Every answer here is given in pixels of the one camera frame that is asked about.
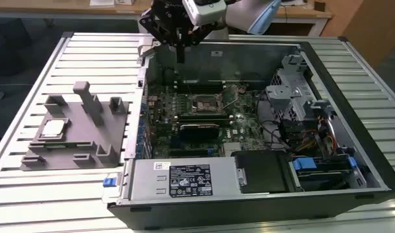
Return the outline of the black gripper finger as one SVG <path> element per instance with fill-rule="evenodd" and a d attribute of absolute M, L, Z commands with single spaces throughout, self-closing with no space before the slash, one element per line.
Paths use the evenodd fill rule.
<path fill-rule="evenodd" d="M 188 47 L 199 45 L 199 43 L 204 40 L 211 31 L 217 28 L 216 23 L 204 24 L 197 27 L 188 27 L 180 30 L 180 62 L 185 61 L 185 49 Z"/>
<path fill-rule="evenodd" d="M 152 34 L 155 39 L 163 44 L 168 45 L 171 50 L 176 53 L 176 62 L 180 63 L 180 30 L 169 32 L 163 28 L 159 18 L 155 16 L 152 9 L 148 9 L 139 20 L 140 25 Z"/>

